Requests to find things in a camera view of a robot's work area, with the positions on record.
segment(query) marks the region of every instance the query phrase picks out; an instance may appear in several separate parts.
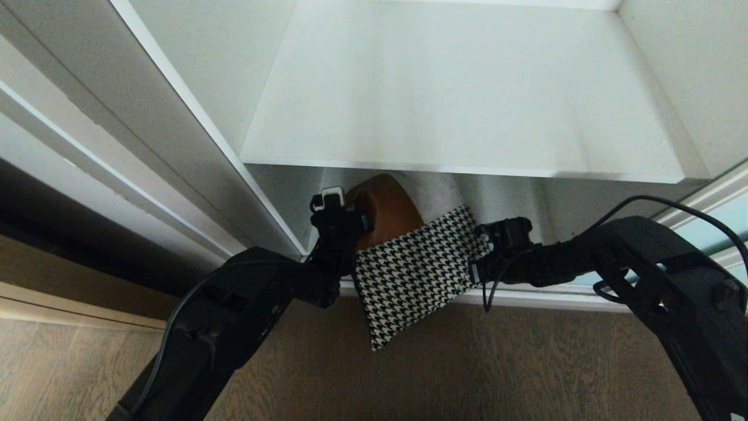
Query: white wall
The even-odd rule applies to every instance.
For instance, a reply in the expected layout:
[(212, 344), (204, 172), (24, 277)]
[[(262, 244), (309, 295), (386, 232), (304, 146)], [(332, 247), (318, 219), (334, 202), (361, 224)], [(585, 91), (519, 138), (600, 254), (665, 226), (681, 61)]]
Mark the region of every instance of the white wall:
[(543, 243), (556, 241), (539, 179), (326, 168), (321, 185), (322, 187), (342, 186), (347, 191), (381, 173), (391, 174), (398, 180), (416, 204), (426, 223), (465, 203), (470, 206), (479, 224), (524, 216), (533, 222), (533, 231), (530, 235), (533, 241)]
[(223, 136), (188, 107), (179, 86), (167, 83), (115, 2), (3, 0), (0, 33), (95, 124), (242, 245), (298, 253), (303, 247), (238, 157), (226, 154), (225, 141), (213, 141)]
[[(599, 180), (542, 180), (545, 201), (557, 240), (565, 241), (597, 222), (618, 203), (630, 196), (652, 195), (678, 201), (703, 184), (622, 183)], [(614, 216), (654, 216), (664, 209), (652, 202), (634, 202)]]
[(190, 261), (203, 272), (225, 260), (89, 175), (0, 112), (0, 158), (75, 202)]
[(627, 0), (619, 12), (710, 176), (748, 157), (748, 1)]
[(234, 151), (244, 142), (296, 0), (131, 0)]
[(312, 224), (309, 202), (319, 193), (323, 168), (247, 165), (247, 170), (301, 244), (308, 244)]

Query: black and white patterned pouch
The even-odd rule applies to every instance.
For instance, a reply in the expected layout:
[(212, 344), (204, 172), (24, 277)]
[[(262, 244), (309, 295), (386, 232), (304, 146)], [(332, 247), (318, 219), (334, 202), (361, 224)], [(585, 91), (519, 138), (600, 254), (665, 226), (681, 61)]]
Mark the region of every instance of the black and white patterned pouch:
[(469, 263), (488, 252), (473, 235), (476, 223), (461, 205), (426, 225), (358, 252), (356, 289), (372, 349), (445, 306), (471, 285)]

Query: white cabinet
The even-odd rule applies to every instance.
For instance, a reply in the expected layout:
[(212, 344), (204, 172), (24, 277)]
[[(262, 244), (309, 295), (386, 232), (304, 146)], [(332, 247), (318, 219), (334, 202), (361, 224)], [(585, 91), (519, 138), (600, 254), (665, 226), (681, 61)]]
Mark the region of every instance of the white cabinet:
[[(748, 156), (744, 136), (724, 139), (730, 154), (694, 138), (687, 127), (702, 116), (684, 122), (670, 100), (688, 97), (687, 80), (661, 81), (637, 45), (688, 26), (682, 17), (745, 13), (739, 1), (671, 4), (667, 15), (633, 2), (624, 19), (618, 2), (581, 0), (112, 4), (307, 249), (305, 202), (330, 181), (456, 173), (480, 222), (534, 216), (554, 241), (633, 194), (681, 199)], [(661, 28), (638, 29), (649, 10)], [(731, 47), (712, 55), (743, 60), (745, 38), (714, 25)], [(692, 96), (719, 85), (702, 82)], [(745, 115), (745, 102), (733, 105), (721, 118)]]
[(552, 242), (744, 161), (748, 3), (620, 3), (5, 0), (0, 18), (221, 228), (190, 234), (221, 258), (307, 252), (310, 197), (382, 171), (454, 173), (479, 222), (527, 216)]

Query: black cable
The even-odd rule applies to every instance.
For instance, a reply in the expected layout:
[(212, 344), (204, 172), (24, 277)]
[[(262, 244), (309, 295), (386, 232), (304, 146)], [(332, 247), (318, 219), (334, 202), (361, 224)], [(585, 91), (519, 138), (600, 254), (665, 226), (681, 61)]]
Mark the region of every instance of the black cable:
[(519, 259), (523, 254), (528, 253), (529, 251), (530, 250), (526, 250), (524, 252), (521, 252), (521, 253), (519, 253), (519, 254), (511, 257), (501, 267), (501, 271), (499, 271), (499, 275), (494, 280), (494, 286), (491, 287), (491, 295), (488, 296), (488, 300), (486, 300), (486, 298), (485, 298), (485, 284), (487, 282), (485, 282), (485, 281), (483, 282), (483, 309), (485, 310), (485, 312), (488, 312), (489, 310), (491, 310), (491, 305), (494, 303), (494, 294), (496, 294), (496, 288), (499, 286), (499, 282), (501, 282), (501, 279), (504, 277), (504, 274), (506, 273), (506, 271), (509, 269), (510, 266), (512, 266), (512, 264), (514, 264), (514, 262), (517, 261), (517, 259)]
[(608, 294), (607, 292), (603, 291), (603, 288), (607, 288), (607, 283), (605, 281), (599, 281), (595, 282), (595, 284), (592, 286), (592, 290), (595, 291), (595, 294), (599, 295), (600, 297), (603, 297), (604, 299), (608, 301), (613, 301), (614, 303), (618, 304), (626, 304), (624, 300), (620, 299), (619, 297), (616, 297), (615, 295)]
[(138, 396), (138, 399), (135, 401), (135, 404), (130, 409), (130, 416), (133, 417), (136, 415), (143, 404), (145, 403), (145, 400), (147, 399), (148, 395), (150, 394), (150, 390), (153, 388), (153, 384), (156, 382), (156, 376), (159, 373), (159, 370), (161, 368), (162, 361), (164, 359), (164, 355), (166, 354), (166, 344), (169, 339), (169, 335), (171, 334), (172, 328), (174, 327), (174, 322), (177, 319), (177, 316), (182, 311), (182, 309), (189, 303), (189, 301), (200, 291), (203, 289), (206, 283), (208, 283), (209, 280), (213, 279), (218, 274), (221, 274), (225, 272), (228, 269), (232, 269), (235, 267), (243, 267), (243, 266), (266, 266), (266, 265), (284, 265), (284, 264), (301, 264), (295, 261), (276, 261), (276, 262), (270, 262), (270, 261), (243, 261), (239, 263), (232, 263), (232, 264), (225, 264), (218, 268), (217, 270), (214, 270), (210, 274), (208, 274), (205, 278), (203, 278), (201, 281), (199, 281), (194, 287), (192, 287), (187, 294), (185, 294), (184, 298), (180, 301), (179, 304), (177, 304), (176, 307), (174, 307), (174, 310), (171, 312), (171, 315), (169, 316), (169, 320), (166, 323), (166, 329), (164, 330), (164, 337), (161, 340), (161, 347), (159, 348), (159, 352), (156, 354), (156, 360), (153, 363), (153, 368), (150, 370), (150, 375), (148, 376), (148, 381), (146, 381), (145, 386), (143, 387), (143, 390), (141, 391), (140, 396)]
[[(597, 228), (600, 225), (604, 224), (605, 221), (610, 219), (611, 216), (616, 214), (618, 211), (623, 209), (626, 205), (630, 204), (631, 202), (635, 202), (637, 200), (648, 200), (650, 202), (657, 202), (661, 203), (663, 205), (668, 205), (671, 208), (676, 208), (681, 211), (684, 211), (685, 213), (689, 213), (701, 220), (704, 220), (708, 223), (710, 223), (713, 227), (719, 229), (724, 235), (727, 236), (727, 238), (730, 239), (730, 241), (735, 245), (735, 248), (738, 249), (738, 252), (741, 254), (741, 258), (743, 259), (743, 265), (746, 269), (746, 274), (748, 274), (748, 248), (746, 248), (745, 243), (741, 240), (741, 238), (735, 234), (734, 231), (730, 229), (727, 225), (723, 224), (721, 221), (719, 221), (717, 218), (714, 218), (713, 216), (709, 216), (704, 212), (701, 212), (700, 210), (696, 210), (693, 208), (690, 208), (686, 205), (680, 204), (678, 202), (673, 202), (672, 200), (663, 199), (661, 197), (657, 196), (647, 196), (647, 195), (638, 195), (638, 196), (631, 196), (630, 198), (624, 200), (623, 202), (619, 203), (617, 206), (615, 206), (613, 209), (610, 210), (610, 212), (606, 213), (605, 216), (600, 218), (599, 221), (595, 222), (590, 226), (588, 229), (586, 229), (582, 234), (587, 233), (589, 230), (593, 228)], [(602, 291), (603, 287), (607, 287), (607, 283), (605, 281), (600, 281), (595, 283), (592, 286), (592, 289), (595, 291), (597, 295), (600, 297), (603, 297), (606, 300), (613, 301), (614, 303), (624, 303), (623, 300), (619, 297), (614, 297), (611, 294), (608, 294), (605, 291)]]

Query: wood grain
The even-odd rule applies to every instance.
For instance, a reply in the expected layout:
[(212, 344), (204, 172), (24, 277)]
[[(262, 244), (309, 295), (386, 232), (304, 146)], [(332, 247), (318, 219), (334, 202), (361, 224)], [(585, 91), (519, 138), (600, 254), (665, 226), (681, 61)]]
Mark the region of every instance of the wood grain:
[(90, 269), (2, 235), (0, 282), (159, 320), (166, 320), (179, 302), (171, 295)]
[[(0, 320), (0, 420), (103, 420), (155, 333)], [(292, 304), (208, 420), (698, 420), (633, 315), (452, 305), (378, 352), (356, 299)]]

